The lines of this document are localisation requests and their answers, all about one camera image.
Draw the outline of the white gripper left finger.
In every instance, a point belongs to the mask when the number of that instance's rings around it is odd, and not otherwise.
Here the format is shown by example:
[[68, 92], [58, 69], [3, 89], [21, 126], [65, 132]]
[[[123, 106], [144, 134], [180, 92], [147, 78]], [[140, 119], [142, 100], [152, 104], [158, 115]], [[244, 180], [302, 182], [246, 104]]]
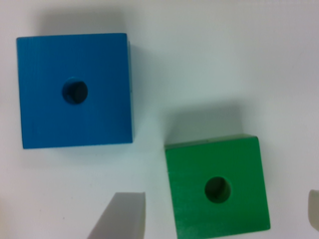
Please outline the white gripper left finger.
[[87, 239], [144, 239], [146, 194], [117, 192]]

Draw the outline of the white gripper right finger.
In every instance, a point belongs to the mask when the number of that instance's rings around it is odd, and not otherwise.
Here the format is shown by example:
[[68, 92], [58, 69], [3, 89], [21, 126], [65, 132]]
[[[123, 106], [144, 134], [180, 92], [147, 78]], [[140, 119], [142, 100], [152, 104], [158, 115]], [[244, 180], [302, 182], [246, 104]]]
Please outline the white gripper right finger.
[[319, 231], [319, 190], [312, 189], [308, 194], [308, 220]]

